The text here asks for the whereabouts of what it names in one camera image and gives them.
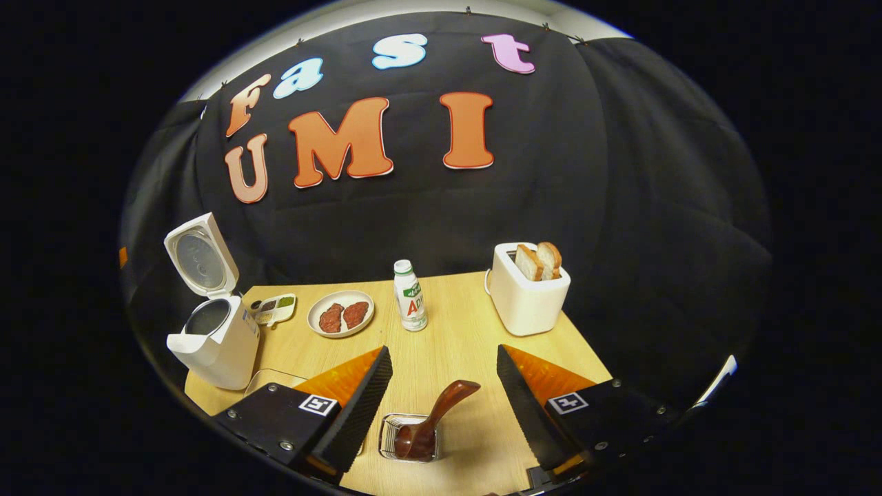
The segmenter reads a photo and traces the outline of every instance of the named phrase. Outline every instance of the letter s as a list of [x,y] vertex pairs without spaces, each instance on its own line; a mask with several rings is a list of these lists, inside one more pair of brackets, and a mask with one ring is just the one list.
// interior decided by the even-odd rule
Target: letter s
[[380,71],[390,67],[408,67],[426,57],[423,48],[429,40],[422,34],[396,34],[374,44],[375,56],[372,64]]

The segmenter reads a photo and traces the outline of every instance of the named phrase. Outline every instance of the plastic bottle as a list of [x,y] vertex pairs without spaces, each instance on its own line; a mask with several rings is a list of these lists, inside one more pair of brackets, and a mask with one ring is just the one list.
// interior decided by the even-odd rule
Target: plastic bottle
[[414,274],[410,260],[399,260],[393,266],[395,271],[395,300],[401,314],[401,325],[408,331],[420,331],[429,322],[422,300],[422,288]]

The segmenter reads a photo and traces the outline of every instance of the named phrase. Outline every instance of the brown ladle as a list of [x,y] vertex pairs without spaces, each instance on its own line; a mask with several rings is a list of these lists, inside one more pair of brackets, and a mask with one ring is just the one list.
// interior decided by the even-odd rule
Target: brown ladle
[[435,455],[435,427],[441,417],[465,400],[481,385],[470,380],[455,380],[435,402],[429,418],[419,424],[403,425],[395,435],[395,456],[401,460],[428,462]]

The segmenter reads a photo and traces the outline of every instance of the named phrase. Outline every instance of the small white tray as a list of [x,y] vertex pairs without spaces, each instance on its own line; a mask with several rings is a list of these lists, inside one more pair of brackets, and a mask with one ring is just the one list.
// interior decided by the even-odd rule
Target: small white tray
[[[346,321],[343,319],[342,313],[340,314],[340,331],[336,334],[326,333],[322,330],[321,327],[318,326],[318,320],[322,316],[322,313],[331,307],[332,304],[339,303],[343,305],[343,308],[350,306],[351,304],[358,303],[360,301],[368,302],[368,311],[364,314],[364,320],[362,323],[349,328],[346,325]],[[341,337],[350,336],[352,334],[357,333],[364,329],[365,326],[370,323],[370,320],[374,317],[374,300],[367,295],[367,293],[363,293],[361,291],[357,291],[355,289],[348,289],[345,291],[337,291],[336,293],[331,293],[330,295],[323,297],[318,300],[312,308],[310,308],[310,312],[306,314],[306,322],[310,325],[310,328],[315,331],[317,334],[323,335],[324,337],[329,337],[332,339],[338,339]]]
[[[281,300],[284,298],[290,298],[293,301],[291,304],[287,304],[285,306],[279,306]],[[260,302],[260,306],[254,312],[254,320],[261,326],[267,326],[275,328],[275,325],[283,320],[288,320],[294,315],[294,308],[297,306],[297,296],[294,293],[286,293],[284,295],[278,295],[277,297],[267,298],[266,300]],[[272,307],[269,310],[264,310],[266,307]]]

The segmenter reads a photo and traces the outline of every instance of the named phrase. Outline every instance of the steak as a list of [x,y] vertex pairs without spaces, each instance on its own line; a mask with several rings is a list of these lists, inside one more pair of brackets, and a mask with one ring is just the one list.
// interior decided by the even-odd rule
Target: steak
[[322,316],[318,318],[318,326],[328,334],[335,334],[340,331],[340,314],[343,313],[343,305],[335,303],[331,308],[325,310]]
[[368,302],[360,301],[346,307],[343,312],[343,319],[346,321],[347,327],[350,329],[361,324],[364,320],[364,314],[368,312]]

